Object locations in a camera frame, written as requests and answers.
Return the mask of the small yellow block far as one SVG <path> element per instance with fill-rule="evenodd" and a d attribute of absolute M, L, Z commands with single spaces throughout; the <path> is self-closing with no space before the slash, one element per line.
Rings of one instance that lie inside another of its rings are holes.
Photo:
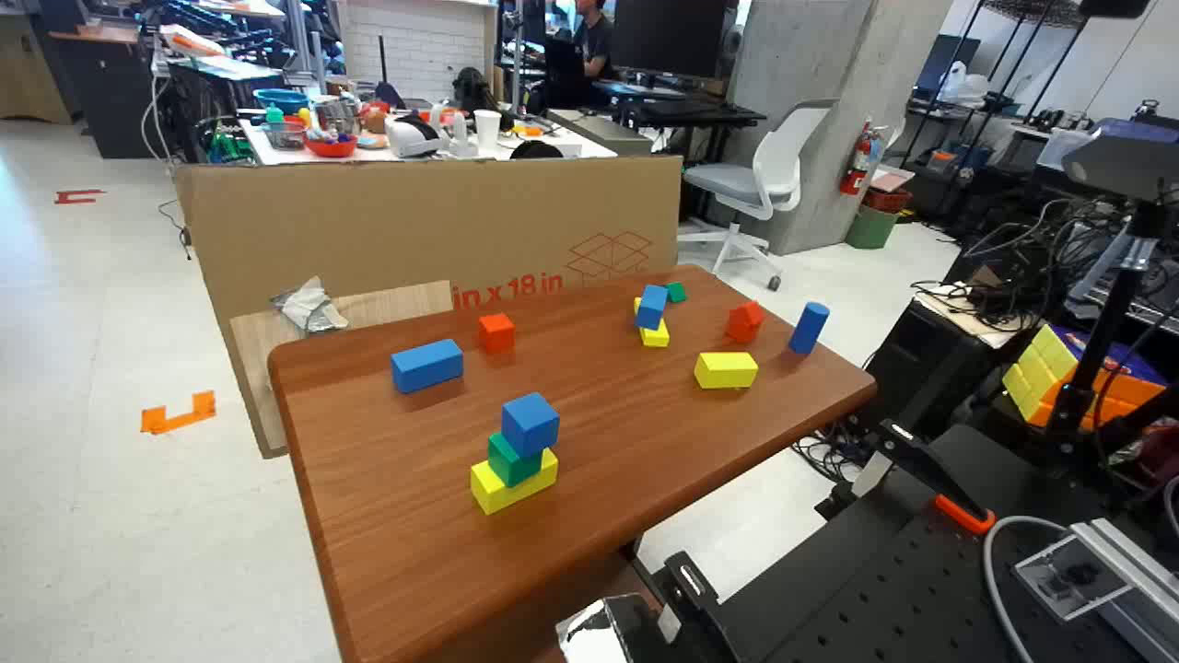
<path fill-rule="evenodd" d="M 665 350 L 665 347 L 672 347 L 672 327 L 667 327 L 667 321 L 660 321 L 655 327 L 638 327 L 638 338 L 644 350 Z"/>

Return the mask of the red fire extinguisher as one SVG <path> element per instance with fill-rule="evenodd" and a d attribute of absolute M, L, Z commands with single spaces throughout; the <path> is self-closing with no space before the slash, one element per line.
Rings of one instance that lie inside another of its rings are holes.
<path fill-rule="evenodd" d="M 879 171 L 881 156 L 886 156 L 886 128 L 879 122 L 866 122 L 845 164 L 840 192 L 858 196 L 870 185 L 870 175 Z"/>

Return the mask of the orange handled tool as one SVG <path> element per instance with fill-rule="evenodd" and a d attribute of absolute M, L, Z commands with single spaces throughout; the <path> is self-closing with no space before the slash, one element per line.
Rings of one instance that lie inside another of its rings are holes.
<path fill-rule="evenodd" d="M 852 484 L 854 497 L 875 493 L 891 467 L 934 489 L 934 509 L 968 538 L 984 538 L 999 517 L 984 509 L 906 427 L 879 422 L 870 427 L 875 452 Z"/>

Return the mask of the blue cylinder block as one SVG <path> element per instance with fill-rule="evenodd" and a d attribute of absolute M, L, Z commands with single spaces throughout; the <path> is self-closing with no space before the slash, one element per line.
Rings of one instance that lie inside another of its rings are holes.
<path fill-rule="evenodd" d="M 793 353 L 816 353 L 826 321 L 831 321 L 831 305 L 826 304 L 807 304 L 800 321 L 796 321 L 796 327 L 793 327 L 789 350 Z"/>

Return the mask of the yellow block under stack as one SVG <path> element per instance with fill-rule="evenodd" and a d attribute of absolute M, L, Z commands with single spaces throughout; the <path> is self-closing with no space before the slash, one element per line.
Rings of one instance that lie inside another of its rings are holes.
<path fill-rule="evenodd" d="M 560 458 L 552 449 L 542 452 L 542 466 L 525 484 L 508 488 L 488 461 L 473 467 L 473 503 L 483 517 L 497 517 L 542 489 L 551 489 L 560 479 Z"/>

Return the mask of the orange floor bracket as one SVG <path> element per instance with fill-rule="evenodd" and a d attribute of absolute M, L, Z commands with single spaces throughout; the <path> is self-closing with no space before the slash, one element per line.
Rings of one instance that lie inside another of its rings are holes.
<path fill-rule="evenodd" d="M 139 411 L 143 434 L 170 434 L 191 424 L 219 415 L 219 396 L 196 391 L 186 412 L 170 412 L 167 407 Z"/>

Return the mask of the yellow rectangular block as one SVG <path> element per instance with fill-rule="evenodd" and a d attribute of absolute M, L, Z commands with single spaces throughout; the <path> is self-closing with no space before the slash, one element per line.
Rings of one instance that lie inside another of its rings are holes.
<path fill-rule="evenodd" d="M 761 363 L 745 350 L 710 350 L 693 366 L 699 391 L 750 391 L 761 380 Z"/>

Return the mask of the blue cube on stack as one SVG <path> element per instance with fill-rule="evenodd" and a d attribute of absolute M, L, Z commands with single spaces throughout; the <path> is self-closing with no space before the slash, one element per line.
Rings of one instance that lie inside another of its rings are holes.
<path fill-rule="evenodd" d="M 537 458 L 560 438 L 560 412 L 530 391 L 502 407 L 502 434 L 520 458 Z"/>

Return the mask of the green bucket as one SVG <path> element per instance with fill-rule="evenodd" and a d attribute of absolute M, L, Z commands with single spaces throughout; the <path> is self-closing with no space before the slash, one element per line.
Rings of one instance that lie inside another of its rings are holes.
<path fill-rule="evenodd" d="M 897 213 L 861 206 L 845 236 L 848 246 L 881 252 L 897 230 Z"/>

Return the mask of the orange cube block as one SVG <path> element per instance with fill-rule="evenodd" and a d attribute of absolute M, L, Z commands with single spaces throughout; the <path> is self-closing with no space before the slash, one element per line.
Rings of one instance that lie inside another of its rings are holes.
<path fill-rule="evenodd" d="M 481 347 L 488 353 L 508 353 L 515 347 L 515 326 L 508 315 L 483 315 L 481 317 Z"/>

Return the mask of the white office chair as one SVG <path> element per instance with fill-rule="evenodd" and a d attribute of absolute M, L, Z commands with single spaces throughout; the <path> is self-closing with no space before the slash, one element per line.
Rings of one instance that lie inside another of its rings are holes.
<path fill-rule="evenodd" d="M 687 185 L 705 192 L 710 202 L 735 210 L 725 230 L 693 218 L 682 234 L 682 246 L 710 246 L 710 269 L 721 269 L 731 253 L 767 262 L 770 244 L 740 230 L 745 218 L 770 225 L 778 213 L 793 213 L 802 201 L 800 156 L 826 122 L 826 102 L 793 106 L 753 153 L 750 166 L 705 164 L 687 171 Z"/>

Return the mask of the black computer monitor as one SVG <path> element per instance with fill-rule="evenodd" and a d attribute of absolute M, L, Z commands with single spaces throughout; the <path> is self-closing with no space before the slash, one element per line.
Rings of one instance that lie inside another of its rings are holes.
<path fill-rule="evenodd" d="M 626 69 L 710 77 L 731 0 L 616 0 L 611 58 Z"/>

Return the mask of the large cardboard box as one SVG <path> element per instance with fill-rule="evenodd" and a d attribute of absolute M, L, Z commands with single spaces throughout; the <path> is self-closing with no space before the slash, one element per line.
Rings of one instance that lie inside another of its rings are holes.
<path fill-rule="evenodd" d="M 682 164 L 186 166 L 182 210 L 222 326 L 316 277 L 332 296 L 451 280 L 462 305 L 667 274 Z"/>

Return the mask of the large blue rectangular block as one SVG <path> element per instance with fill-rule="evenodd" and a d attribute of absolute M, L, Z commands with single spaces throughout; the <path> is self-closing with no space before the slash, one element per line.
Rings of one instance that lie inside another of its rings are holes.
<path fill-rule="evenodd" d="M 465 376 L 465 350 L 455 338 L 398 350 L 392 359 L 402 396 L 432 391 Z"/>

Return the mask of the crumpled grey cloth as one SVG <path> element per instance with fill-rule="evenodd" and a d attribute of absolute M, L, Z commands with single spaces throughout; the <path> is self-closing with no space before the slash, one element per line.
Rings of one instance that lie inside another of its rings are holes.
<path fill-rule="evenodd" d="M 336 299 L 326 293 L 316 277 L 301 289 L 276 296 L 274 309 L 287 317 L 301 336 L 343 333 L 347 317 L 338 315 Z"/>

